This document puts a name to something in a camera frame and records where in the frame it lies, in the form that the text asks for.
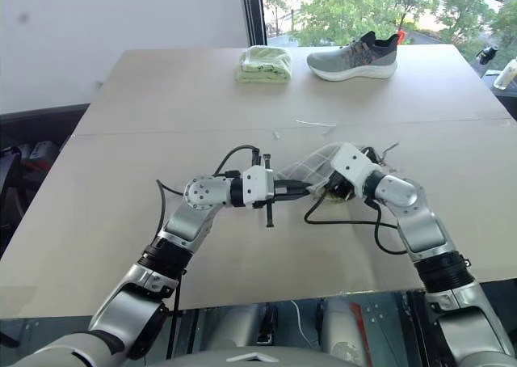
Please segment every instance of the light green towel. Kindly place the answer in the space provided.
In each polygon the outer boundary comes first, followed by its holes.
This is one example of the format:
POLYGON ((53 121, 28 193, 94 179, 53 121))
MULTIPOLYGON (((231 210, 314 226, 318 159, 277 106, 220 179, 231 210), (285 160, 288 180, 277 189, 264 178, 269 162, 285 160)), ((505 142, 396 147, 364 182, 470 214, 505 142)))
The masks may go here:
POLYGON ((291 79, 291 55, 282 48, 256 45, 239 60, 238 82, 288 82, 291 79))

